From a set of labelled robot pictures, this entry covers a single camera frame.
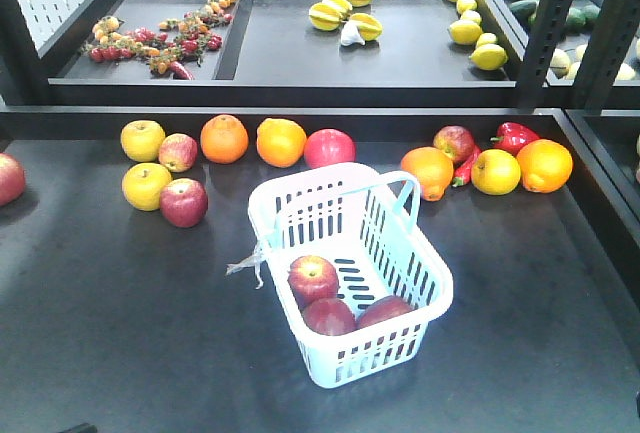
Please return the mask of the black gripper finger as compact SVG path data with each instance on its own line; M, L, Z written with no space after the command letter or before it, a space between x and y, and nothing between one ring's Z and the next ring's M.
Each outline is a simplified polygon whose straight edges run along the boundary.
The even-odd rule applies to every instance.
M98 428L92 423L81 423L61 430L59 433L97 433Z

